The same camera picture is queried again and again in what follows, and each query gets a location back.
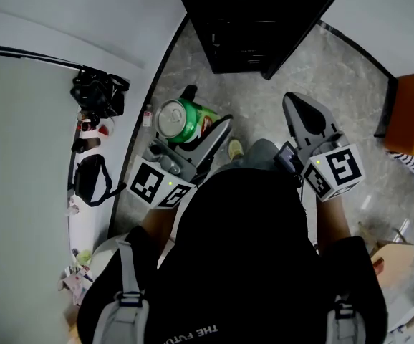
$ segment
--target small bottle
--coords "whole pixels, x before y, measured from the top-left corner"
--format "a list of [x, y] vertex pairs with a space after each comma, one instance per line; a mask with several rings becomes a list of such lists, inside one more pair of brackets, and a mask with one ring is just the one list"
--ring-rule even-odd
[[81, 154], [85, 151], [97, 148], [100, 145], [99, 138], [76, 139], [72, 145], [72, 152]]
[[147, 104], [146, 110], [143, 112], [142, 126], [144, 128], [153, 126], [153, 106], [151, 104]]

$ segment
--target gray tiled floor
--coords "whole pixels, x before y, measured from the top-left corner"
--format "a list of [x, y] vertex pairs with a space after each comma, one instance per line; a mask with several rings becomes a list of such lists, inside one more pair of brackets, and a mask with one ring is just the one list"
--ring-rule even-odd
[[[270, 81], [260, 74], [215, 75], [191, 24], [178, 40], [153, 96], [156, 108], [177, 98], [188, 84], [198, 86], [196, 102], [221, 115], [234, 116], [232, 135], [248, 148], [267, 138], [280, 147], [290, 140], [282, 111], [285, 92], [312, 96], [334, 114], [351, 143], [356, 143], [367, 174], [366, 180], [343, 196], [353, 232], [362, 221], [383, 239], [394, 237], [391, 227], [410, 227], [405, 236], [414, 243], [414, 176], [384, 152], [372, 135], [377, 126], [387, 89], [387, 78], [367, 59], [325, 29], [316, 26]], [[151, 131], [141, 130], [133, 155], [142, 154]], [[218, 152], [214, 169], [228, 161], [225, 147]], [[315, 196], [304, 187], [309, 238], [316, 239]], [[124, 233], [139, 223], [146, 208], [123, 191], [117, 210], [116, 232]]]

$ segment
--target orange chair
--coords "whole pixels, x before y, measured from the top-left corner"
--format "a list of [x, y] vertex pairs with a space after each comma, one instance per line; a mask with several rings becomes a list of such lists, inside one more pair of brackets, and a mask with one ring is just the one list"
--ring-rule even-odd
[[414, 74], [398, 78], [384, 146], [390, 151], [414, 156]]

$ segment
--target green can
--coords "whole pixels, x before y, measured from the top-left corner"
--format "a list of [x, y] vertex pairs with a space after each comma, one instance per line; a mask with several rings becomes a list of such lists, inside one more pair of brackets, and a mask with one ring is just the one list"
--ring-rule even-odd
[[209, 108], [178, 98], [159, 107], [155, 125], [161, 136], [171, 143], [190, 143], [219, 119], [220, 116]]

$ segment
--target shoe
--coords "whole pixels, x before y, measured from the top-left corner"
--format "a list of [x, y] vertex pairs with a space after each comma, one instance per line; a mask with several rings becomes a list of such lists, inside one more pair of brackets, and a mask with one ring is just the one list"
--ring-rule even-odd
[[237, 139], [231, 139], [228, 144], [228, 155], [229, 159], [232, 161], [235, 158], [240, 158], [244, 155], [244, 148], [242, 144]]

